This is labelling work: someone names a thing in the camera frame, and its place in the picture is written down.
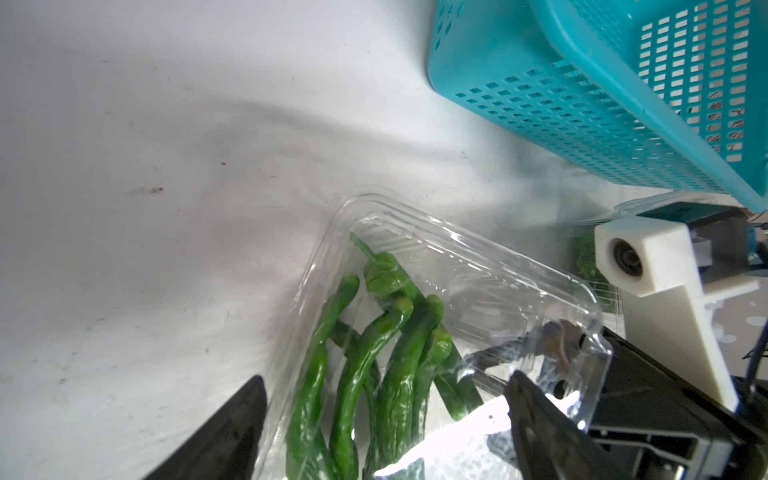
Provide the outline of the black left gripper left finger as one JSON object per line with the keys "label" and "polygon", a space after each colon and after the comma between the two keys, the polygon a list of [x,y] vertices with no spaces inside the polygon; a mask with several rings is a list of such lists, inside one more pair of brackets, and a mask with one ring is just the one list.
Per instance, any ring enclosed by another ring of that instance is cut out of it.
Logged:
{"label": "black left gripper left finger", "polygon": [[251,377],[149,479],[250,479],[267,413],[261,376]]}

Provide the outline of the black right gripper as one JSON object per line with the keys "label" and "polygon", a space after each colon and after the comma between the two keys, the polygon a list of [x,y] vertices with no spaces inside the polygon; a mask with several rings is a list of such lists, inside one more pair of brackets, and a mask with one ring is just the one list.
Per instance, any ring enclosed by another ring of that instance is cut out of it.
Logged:
{"label": "black right gripper", "polygon": [[767,383],[730,411],[615,332],[588,434],[636,479],[764,479]]}

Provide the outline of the small green pepper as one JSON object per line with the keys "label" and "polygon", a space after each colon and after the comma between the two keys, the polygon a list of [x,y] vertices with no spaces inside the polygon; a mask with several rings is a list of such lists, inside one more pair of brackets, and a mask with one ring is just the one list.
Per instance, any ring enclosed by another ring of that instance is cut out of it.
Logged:
{"label": "small green pepper", "polygon": [[342,277],[336,292],[325,302],[311,337],[304,376],[294,399],[287,431],[286,475],[289,479],[336,479],[338,473],[320,430],[321,394],[328,371],[326,342],[360,286],[357,275]]}
{"label": "small green pepper", "polygon": [[344,365],[336,395],[329,448],[340,479],[356,479],[359,457],[352,431],[356,405],[365,379],[379,352],[411,317],[413,302],[405,295],[394,299],[390,307],[362,332]]}
{"label": "small green pepper", "polygon": [[[366,255],[364,279],[367,291],[387,310],[398,296],[405,295],[415,306],[421,293],[394,255],[375,253],[356,235],[351,241]],[[440,324],[431,332],[423,350],[414,384],[411,427],[426,422],[430,390],[436,387],[450,417],[460,421],[483,404],[471,377],[462,377],[463,360],[450,333]]]}
{"label": "small green pepper", "polygon": [[416,374],[427,340],[443,312],[442,300],[429,295],[415,306],[400,331],[377,397],[376,469],[396,463],[408,449]]}

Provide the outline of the teal plastic mesh basket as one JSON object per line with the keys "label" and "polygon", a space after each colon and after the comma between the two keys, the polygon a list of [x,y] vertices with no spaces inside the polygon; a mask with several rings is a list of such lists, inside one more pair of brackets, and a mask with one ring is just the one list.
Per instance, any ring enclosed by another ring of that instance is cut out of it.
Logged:
{"label": "teal plastic mesh basket", "polygon": [[767,208],[763,1],[439,1],[427,73],[613,183]]}

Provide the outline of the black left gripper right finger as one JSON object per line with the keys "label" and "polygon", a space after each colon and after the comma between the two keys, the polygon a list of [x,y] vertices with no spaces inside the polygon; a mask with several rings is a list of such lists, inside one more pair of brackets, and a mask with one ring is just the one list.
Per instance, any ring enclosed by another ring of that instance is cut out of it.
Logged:
{"label": "black left gripper right finger", "polygon": [[510,377],[504,396],[518,469],[525,479],[630,477],[523,372],[516,371]]}

